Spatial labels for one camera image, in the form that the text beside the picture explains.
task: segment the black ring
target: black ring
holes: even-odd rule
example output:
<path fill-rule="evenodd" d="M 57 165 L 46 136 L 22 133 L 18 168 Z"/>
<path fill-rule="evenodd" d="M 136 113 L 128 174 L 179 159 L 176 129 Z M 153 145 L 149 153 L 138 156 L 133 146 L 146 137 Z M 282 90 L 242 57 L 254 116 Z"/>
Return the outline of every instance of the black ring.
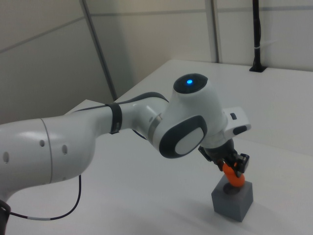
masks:
<path fill-rule="evenodd" d="M 118 133 L 122 127 L 123 120 L 121 107 L 117 103 L 107 104 L 107 106 L 109 106 L 112 110 L 112 126 L 110 134 Z"/>

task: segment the button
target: button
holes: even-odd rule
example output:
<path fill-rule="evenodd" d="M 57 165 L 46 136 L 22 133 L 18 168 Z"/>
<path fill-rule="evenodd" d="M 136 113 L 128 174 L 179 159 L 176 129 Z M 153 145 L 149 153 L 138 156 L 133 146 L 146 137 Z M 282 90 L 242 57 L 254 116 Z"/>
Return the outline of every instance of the button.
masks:
<path fill-rule="evenodd" d="M 230 115 L 231 115 L 231 118 L 232 118 L 233 120 L 236 120 L 236 119 L 237 119 L 237 117 L 236 117 L 236 115 L 235 115 L 234 113 L 231 113 Z"/>
<path fill-rule="evenodd" d="M 234 135 L 239 135 L 240 133 L 245 132 L 246 130 L 247 130 L 246 126 L 239 126 L 233 130 L 233 133 Z"/>

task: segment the orange object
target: orange object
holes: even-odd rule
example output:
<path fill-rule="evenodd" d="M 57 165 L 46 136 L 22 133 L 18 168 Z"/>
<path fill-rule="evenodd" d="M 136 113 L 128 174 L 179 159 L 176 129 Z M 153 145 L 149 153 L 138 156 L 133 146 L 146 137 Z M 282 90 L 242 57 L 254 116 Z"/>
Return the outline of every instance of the orange object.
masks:
<path fill-rule="evenodd" d="M 229 183 L 234 187 L 242 187 L 245 183 L 245 176 L 241 174 L 239 178 L 237 178 L 234 170 L 227 166 L 227 164 L 223 165 L 223 172 L 225 173 Z"/>

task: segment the blue led light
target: blue led light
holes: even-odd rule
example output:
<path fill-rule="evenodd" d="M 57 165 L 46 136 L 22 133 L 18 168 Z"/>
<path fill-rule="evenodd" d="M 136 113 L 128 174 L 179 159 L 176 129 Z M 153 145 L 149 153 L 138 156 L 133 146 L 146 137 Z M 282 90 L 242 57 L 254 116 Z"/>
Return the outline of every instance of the blue led light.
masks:
<path fill-rule="evenodd" d="M 193 83 L 194 83 L 194 81 L 193 81 L 193 80 L 191 80 L 191 79 L 189 79 L 189 80 L 187 80 L 187 81 L 186 81 L 186 83 L 187 83 L 187 85 L 191 85 L 191 84 L 193 84 Z"/>

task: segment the vertical metal pole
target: vertical metal pole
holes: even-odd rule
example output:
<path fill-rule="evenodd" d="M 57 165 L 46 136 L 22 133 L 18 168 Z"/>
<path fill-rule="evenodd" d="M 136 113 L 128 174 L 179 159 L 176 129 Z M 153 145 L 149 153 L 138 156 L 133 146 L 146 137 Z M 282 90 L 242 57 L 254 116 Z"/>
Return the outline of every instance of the vertical metal pole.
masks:
<path fill-rule="evenodd" d="M 254 31 L 254 60 L 252 68 L 249 71 L 263 72 L 266 67 L 261 65 L 261 52 L 260 52 L 260 40 L 261 40 L 261 23 L 259 15 L 259 0 L 253 0 L 253 31 Z"/>

